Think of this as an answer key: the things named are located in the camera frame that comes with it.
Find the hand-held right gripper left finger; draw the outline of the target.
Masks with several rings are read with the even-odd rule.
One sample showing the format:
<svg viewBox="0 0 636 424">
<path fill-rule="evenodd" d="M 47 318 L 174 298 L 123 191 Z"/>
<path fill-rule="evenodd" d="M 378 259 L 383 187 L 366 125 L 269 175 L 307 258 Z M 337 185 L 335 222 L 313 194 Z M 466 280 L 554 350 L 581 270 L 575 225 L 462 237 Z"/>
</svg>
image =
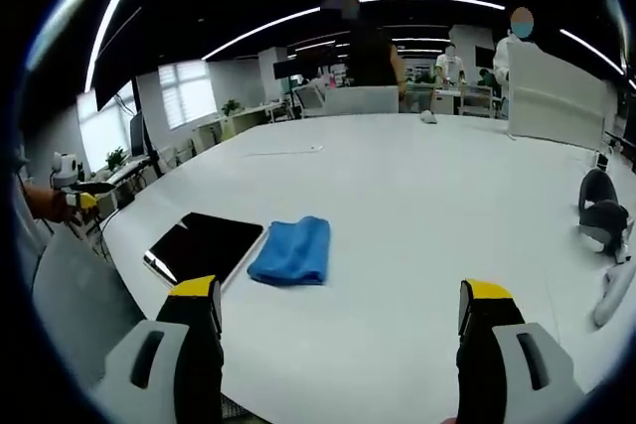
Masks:
<svg viewBox="0 0 636 424">
<path fill-rule="evenodd" d="M 107 355 L 93 400 L 111 423 L 219 423 L 221 337 L 218 278 L 183 281 Z"/>
</svg>

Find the person's left hand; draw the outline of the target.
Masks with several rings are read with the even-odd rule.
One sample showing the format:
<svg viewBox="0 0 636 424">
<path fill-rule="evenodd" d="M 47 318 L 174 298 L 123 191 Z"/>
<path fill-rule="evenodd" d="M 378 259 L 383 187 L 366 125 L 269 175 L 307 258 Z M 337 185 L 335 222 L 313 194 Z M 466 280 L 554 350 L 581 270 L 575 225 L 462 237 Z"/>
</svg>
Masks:
<svg viewBox="0 0 636 424">
<path fill-rule="evenodd" d="M 75 208 L 69 204 L 68 195 L 62 191 L 52 191 L 50 220 L 56 223 L 79 224 Z"/>
</svg>

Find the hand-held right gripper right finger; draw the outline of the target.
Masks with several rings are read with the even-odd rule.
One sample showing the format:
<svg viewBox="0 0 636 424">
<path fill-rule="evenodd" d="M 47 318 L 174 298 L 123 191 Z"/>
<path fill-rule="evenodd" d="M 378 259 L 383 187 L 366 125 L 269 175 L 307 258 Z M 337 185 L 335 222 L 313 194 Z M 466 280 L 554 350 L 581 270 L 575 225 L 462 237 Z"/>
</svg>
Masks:
<svg viewBox="0 0 636 424">
<path fill-rule="evenodd" d="M 495 283 L 460 286 L 458 423 L 563 423 L 584 400 L 573 361 Z"/>
</svg>

